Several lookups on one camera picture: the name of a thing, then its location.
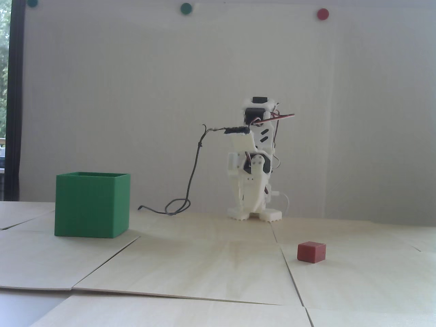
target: red cube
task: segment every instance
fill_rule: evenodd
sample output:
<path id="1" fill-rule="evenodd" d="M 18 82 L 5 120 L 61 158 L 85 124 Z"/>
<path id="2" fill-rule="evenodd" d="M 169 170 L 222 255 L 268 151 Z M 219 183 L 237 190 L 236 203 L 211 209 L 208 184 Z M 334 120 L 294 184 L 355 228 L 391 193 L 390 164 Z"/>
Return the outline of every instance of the red cube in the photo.
<path id="1" fill-rule="evenodd" d="M 298 245 L 297 259 L 317 263 L 326 258 L 326 245 L 316 242 L 304 242 Z"/>

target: green box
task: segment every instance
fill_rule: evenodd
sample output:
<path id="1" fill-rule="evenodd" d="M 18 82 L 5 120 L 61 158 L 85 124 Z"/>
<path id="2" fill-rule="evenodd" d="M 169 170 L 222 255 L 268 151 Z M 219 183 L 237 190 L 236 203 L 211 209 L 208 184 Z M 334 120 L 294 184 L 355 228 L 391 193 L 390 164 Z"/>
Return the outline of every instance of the green box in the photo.
<path id="1" fill-rule="evenodd" d="M 56 176 L 54 235 L 114 238 L 129 228 L 130 175 Z"/>

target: foliage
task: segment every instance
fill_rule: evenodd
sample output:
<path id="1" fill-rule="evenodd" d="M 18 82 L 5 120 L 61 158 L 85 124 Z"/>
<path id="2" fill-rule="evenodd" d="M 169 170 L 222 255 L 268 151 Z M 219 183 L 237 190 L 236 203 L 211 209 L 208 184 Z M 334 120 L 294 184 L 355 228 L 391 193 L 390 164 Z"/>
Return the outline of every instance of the foliage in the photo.
<path id="1" fill-rule="evenodd" d="M 7 65 L 12 0 L 0 0 L 0 137 L 6 137 Z"/>

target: wooden panel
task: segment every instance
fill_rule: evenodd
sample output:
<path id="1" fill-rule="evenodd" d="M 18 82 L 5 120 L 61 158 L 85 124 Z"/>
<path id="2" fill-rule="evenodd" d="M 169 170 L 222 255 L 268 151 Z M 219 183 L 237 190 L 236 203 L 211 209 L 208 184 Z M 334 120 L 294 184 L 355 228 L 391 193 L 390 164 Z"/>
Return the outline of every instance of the wooden panel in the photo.
<path id="1" fill-rule="evenodd" d="M 11 227 L 9 231 L 27 231 L 27 232 L 55 232 L 55 212 L 49 212 L 44 215 L 38 216 L 22 224 Z"/>
<path id="2" fill-rule="evenodd" d="M 307 310 L 313 327 L 434 327 L 435 314 Z"/>
<path id="3" fill-rule="evenodd" d="M 33 219 L 55 209 L 51 202 L 0 201 L 0 229 Z"/>
<path id="4" fill-rule="evenodd" d="M 419 251 L 436 252 L 436 227 L 382 225 Z"/>
<path id="5" fill-rule="evenodd" d="M 0 233 L 0 287 L 70 290 L 137 235 L 56 237 L 45 232 Z"/>
<path id="6" fill-rule="evenodd" d="M 189 212 L 170 217 L 134 210 L 130 212 L 130 228 L 163 238 L 276 242 L 269 223 L 237 221 L 225 215 Z"/>
<path id="7" fill-rule="evenodd" d="M 71 292 L 0 290 L 0 325 L 28 327 L 70 294 Z"/>
<path id="8" fill-rule="evenodd" d="M 294 246 L 313 241 L 326 243 L 327 247 L 335 245 L 357 248 L 412 249 L 410 244 L 370 221 L 284 218 L 273 222 L 271 226 L 278 243 Z"/>
<path id="9" fill-rule="evenodd" d="M 327 246 L 326 260 L 311 264 L 282 249 L 305 307 L 435 311 L 436 254 Z"/>
<path id="10" fill-rule="evenodd" d="M 71 296 L 32 327 L 84 324 L 94 327 L 310 327 L 301 306 L 92 295 Z"/>
<path id="11" fill-rule="evenodd" d="M 277 244 L 141 237 L 75 289 L 300 305 Z"/>

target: white wall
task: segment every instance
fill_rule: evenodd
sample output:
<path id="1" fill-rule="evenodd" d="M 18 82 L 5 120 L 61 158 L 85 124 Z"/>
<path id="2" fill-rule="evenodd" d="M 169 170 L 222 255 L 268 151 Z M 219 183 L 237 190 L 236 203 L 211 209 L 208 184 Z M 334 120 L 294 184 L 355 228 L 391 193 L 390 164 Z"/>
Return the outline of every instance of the white wall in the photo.
<path id="1" fill-rule="evenodd" d="M 337 10 L 327 218 L 436 224 L 434 17 Z"/>
<path id="2" fill-rule="evenodd" d="M 21 199 L 54 200 L 55 175 L 132 174 L 132 206 L 182 197 L 202 123 L 242 124 L 253 95 L 280 101 L 275 189 L 290 215 L 320 217 L 327 164 L 334 25 L 314 7 L 46 0 L 26 13 Z M 234 205 L 230 140 L 209 134 L 193 211 Z M 284 200 L 277 201 L 284 207 Z"/>
<path id="3" fill-rule="evenodd" d="M 272 176 L 291 216 L 432 223 L 434 12 L 332 7 L 319 22 L 318 8 L 41 1 L 26 13 L 21 199 L 53 201 L 56 174 L 115 171 L 132 174 L 132 206 L 162 209 L 184 196 L 200 125 L 241 123 L 243 99 L 267 95 L 296 113 Z M 230 150 L 205 139 L 193 211 L 233 205 Z"/>

